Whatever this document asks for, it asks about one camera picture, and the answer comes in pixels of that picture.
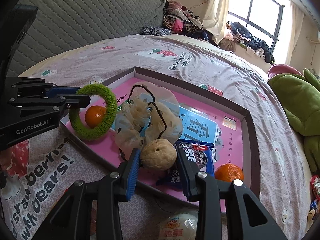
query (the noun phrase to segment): mandarin orange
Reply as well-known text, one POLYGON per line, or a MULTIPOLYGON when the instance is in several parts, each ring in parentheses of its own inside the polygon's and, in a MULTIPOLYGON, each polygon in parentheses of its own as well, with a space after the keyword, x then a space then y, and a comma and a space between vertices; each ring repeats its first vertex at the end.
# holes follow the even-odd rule
POLYGON ((84 115, 84 120, 90 128, 95 128, 101 123, 104 115, 106 114, 106 108, 103 106, 90 106, 84 115))
POLYGON ((218 167, 214 172, 214 176, 216 179, 227 182, 232 182, 234 179, 244 179, 241 168, 232 163, 223 164, 218 167))

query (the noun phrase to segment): silver bolt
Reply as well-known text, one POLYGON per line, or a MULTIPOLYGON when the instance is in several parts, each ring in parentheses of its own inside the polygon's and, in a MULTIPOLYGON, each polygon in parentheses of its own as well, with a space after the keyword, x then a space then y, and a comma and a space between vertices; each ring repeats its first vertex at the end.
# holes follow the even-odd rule
POLYGON ((197 173, 197 175, 198 175, 199 178, 205 178, 205 177, 207 176, 207 173, 204 172, 204 171, 199 171, 199 172, 197 173))
POLYGON ((115 178, 117 178, 117 177, 119 177, 119 176, 120 176, 120 174, 119 174, 118 172, 112 172, 112 173, 110 173, 110 177, 113 178, 113 179, 115 179, 115 178))
POLYGON ((77 187, 81 186, 84 183, 84 181, 82 179, 78 179, 76 180, 73 184, 77 187))
POLYGON ((242 180, 240 180, 240 179, 235 179, 235 180, 233 181, 233 183, 234 183, 236 186, 238 186, 238 187, 240 187, 240 186, 243 185, 243 182, 242 182, 242 180))

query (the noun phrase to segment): beige curtain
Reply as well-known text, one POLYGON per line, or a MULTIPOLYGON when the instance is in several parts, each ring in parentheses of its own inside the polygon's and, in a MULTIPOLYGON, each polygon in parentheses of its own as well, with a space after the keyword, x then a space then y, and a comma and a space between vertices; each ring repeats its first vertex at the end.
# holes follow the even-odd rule
POLYGON ((229 0, 208 0, 202 25, 213 34, 216 43, 223 39, 229 9, 229 0))
POLYGON ((297 44, 301 27, 302 27, 303 17, 304 17, 303 11, 301 11, 294 2, 290 1, 290 5, 291 5, 292 25, 291 25, 291 37, 289 42, 289 48, 287 52, 287 58, 285 60, 286 65, 290 65, 292 52, 294 50, 294 47, 297 44))

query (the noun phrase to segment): headboard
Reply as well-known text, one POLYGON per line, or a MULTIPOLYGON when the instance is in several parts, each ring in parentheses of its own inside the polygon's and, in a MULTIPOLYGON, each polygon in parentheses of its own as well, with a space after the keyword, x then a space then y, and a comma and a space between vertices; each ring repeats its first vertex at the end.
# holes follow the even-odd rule
POLYGON ((165 0, 20 0, 37 6, 36 20, 17 49, 8 76, 101 40, 161 27, 165 0))

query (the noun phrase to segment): green fuzzy ring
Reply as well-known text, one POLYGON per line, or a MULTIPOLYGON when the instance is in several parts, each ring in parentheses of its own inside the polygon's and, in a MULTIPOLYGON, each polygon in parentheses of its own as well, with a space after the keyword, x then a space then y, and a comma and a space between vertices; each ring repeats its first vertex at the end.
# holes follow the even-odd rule
POLYGON ((96 140, 107 133, 116 118, 116 111, 118 107, 116 97, 108 87, 102 84, 84 86, 77 91, 77 95, 98 95, 102 97, 107 104, 107 110, 104 118, 101 123, 93 129, 89 129, 83 125, 80 120, 79 109, 70 109, 69 112, 69 119, 72 128, 79 137, 88 141, 96 140))

